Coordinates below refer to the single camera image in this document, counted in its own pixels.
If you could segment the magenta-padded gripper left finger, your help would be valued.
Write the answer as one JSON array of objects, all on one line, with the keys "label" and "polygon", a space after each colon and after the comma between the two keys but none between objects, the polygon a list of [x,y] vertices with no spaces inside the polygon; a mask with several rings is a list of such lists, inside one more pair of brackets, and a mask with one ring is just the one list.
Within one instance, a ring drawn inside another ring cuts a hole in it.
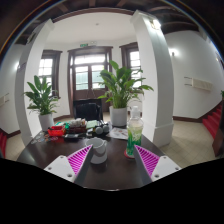
[{"label": "magenta-padded gripper left finger", "polygon": [[93,146],[89,145],[69,156],[58,156],[45,168],[45,171],[82,186],[92,157]]}]

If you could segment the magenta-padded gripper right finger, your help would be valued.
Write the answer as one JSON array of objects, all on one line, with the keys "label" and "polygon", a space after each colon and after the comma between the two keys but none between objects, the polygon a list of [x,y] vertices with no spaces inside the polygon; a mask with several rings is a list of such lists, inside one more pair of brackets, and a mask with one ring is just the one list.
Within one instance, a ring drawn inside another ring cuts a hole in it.
[{"label": "magenta-padded gripper right finger", "polygon": [[158,156],[141,146],[135,145],[133,153],[144,185],[181,169],[168,156]]}]

